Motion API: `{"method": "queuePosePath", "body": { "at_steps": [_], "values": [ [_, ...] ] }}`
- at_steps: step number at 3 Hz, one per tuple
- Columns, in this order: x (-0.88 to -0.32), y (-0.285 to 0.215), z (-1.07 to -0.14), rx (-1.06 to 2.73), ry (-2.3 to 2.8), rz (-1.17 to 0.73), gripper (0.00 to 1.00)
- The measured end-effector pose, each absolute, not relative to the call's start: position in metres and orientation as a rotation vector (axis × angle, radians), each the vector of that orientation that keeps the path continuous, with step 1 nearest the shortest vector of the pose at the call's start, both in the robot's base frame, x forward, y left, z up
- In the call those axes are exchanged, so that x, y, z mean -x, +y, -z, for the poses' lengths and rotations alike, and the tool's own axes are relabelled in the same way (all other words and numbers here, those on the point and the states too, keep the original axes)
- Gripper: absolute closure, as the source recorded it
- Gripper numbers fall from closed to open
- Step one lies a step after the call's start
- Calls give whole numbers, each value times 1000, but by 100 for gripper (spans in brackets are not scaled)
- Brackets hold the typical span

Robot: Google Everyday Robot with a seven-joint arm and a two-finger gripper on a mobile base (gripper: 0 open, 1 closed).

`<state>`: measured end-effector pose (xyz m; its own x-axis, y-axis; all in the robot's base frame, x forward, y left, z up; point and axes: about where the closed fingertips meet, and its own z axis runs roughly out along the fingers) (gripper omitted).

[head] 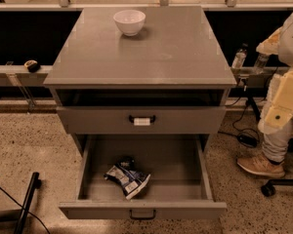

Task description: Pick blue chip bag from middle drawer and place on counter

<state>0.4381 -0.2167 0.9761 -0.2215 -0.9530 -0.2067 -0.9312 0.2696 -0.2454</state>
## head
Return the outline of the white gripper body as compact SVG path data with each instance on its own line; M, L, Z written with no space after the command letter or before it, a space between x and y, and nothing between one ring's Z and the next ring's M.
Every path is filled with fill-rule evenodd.
M274 74L267 101L258 124L263 134L274 134L293 120L293 68L284 75Z

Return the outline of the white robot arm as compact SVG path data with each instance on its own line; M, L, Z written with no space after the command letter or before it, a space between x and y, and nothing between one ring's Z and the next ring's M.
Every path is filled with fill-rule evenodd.
M290 67L284 75L272 79L269 105L261 114L259 129L270 135L281 130L293 117L293 13L282 27L258 45L256 51L267 56L277 55Z

